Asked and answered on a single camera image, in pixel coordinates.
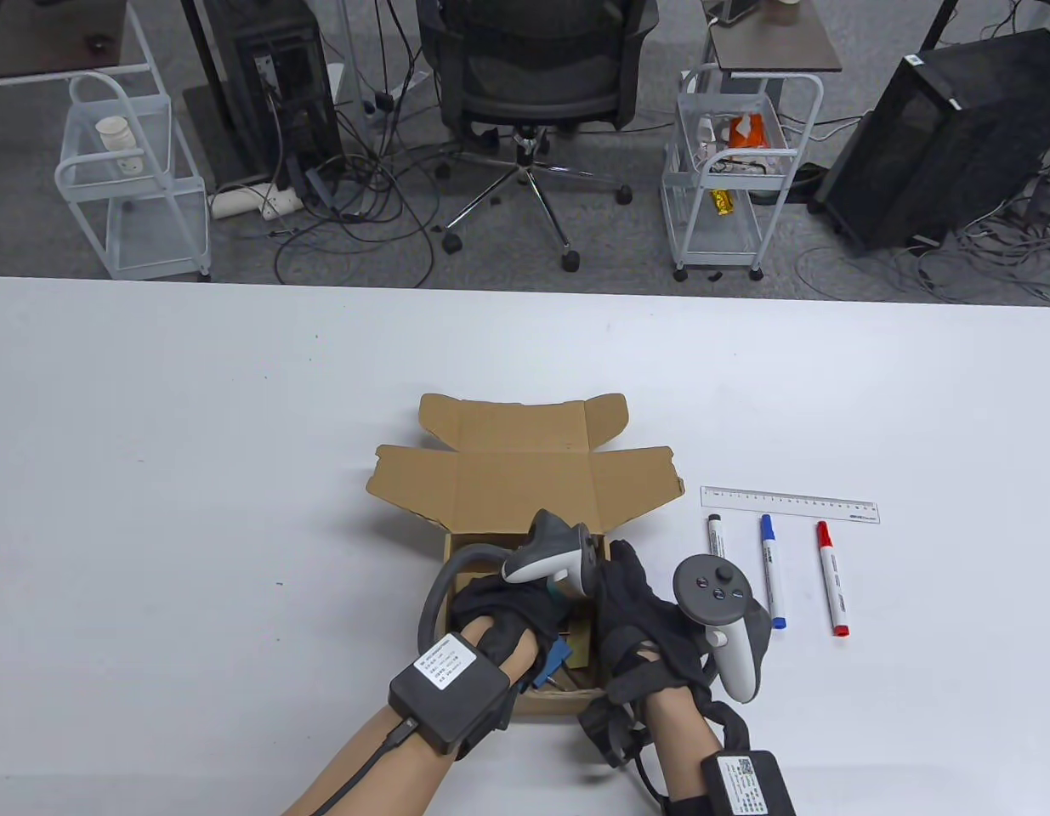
black computer case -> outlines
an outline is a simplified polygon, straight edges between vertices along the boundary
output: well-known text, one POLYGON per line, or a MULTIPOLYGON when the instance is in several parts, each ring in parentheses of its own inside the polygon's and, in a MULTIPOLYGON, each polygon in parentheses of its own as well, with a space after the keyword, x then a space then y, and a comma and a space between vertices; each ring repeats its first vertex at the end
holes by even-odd
MULTIPOLYGON (((270 93, 284 156, 293 156, 303 171, 342 155, 317 17, 304 0, 204 0, 204 7, 245 148, 261 156, 265 167, 279 161, 270 93)), ((293 167, 284 166, 279 187, 287 186, 293 167)))
POLYGON ((1018 194, 1050 149, 1050 33, 902 60, 817 202, 861 249, 939 243, 1018 194))

transparent ruler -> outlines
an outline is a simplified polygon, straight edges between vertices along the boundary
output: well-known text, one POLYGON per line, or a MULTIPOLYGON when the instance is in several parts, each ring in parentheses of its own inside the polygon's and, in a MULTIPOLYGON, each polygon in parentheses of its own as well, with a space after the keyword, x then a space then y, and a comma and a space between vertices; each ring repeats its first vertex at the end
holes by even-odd
POLYGON ((798 497, 793 493, 704 487, 702 506, 714 506, 719 510, 777 512, 784 516, 811 516, 818 520, 879 524, 876 502, 856 502, 848 498, 798 497))

box flap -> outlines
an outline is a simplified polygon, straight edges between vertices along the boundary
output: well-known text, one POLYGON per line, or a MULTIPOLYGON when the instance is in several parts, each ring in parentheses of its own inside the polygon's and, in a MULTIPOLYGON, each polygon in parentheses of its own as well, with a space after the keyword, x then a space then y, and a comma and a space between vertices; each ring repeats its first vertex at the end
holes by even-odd
POLYGON ((628 421, 623 394, 559 404, 478 403, 424 394, 419 404, 419 423, 462 453, 586 453, 616 438, 628 421))
POLYGON ((672 465, 671 447, 592 454, 597 527, 609 532, 684 495, 684 479, 672 465))
POLYGON ((365 490, 452 529, 459 458, 449 451, 380 445, 378 466, 365 490))
POLYGON ((684 494, 671 448, 591 453, 628 419, 622 394, 540 405, 426 394, 422 426, 456 451, 382 445, 365 489, 450 532, 525 532, 541 508, 609 532, 684 494))

hand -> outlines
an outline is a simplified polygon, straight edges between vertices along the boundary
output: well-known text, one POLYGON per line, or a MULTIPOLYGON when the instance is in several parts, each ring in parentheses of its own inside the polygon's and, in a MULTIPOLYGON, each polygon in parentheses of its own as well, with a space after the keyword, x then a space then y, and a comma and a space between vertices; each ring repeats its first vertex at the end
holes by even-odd
POLYGON ((479 618, 492 619, 494 625, 483 632, 476 648, 500 665, 513 654, 521 637, 532 632, 537 657, 521 677, 529 683, 547 663, 566 611, 565 601, 560 602, 547 590, 547 582, 510 584, 501 576, 486 576, 455 595, 449 606, 449 628, 462 630, 479 618))
POLYGON ((702 628, 676 604, 654 594, 634 548, 626 541, 611 542, 611 560, 601 564, 600 576, 597 635, 602 660, 613 679, 656 661, 662 666, 649 669, 650 691, 686 685, 708 690, 700 669, 702 628))

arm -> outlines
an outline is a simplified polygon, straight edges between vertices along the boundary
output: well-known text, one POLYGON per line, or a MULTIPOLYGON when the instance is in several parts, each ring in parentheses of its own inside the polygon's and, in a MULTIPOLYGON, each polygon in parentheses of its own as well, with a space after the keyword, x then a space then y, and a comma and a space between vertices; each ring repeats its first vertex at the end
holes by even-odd
MULTIPOLYGON (((492 625, 492 619, 478 618, 463 628, 462 635, 475 645, 492 625)), ((514 652, 502 664, 510 683, 524 675, 536 662, 537 653, 536 636, 527 631, 517 643, 514 652)), ((317 812, 373 756, 385 735, 399 724, 400 716, 390 707, 374 714, 284 816, 311 816, 317 812)), ((454 766, 454 759, 452 754, 436 753, 419 734, 413 734, 403 745, 385 754, 365 778, 331 809, 329 816, 421 816, 454 766)))
POLYGON ((691 690, 665 689, 646 697, 646 724, 656 742, 669 799, 705 796, 707 783, 700 766, 720 751, 721 745, 695 707, 691 690))

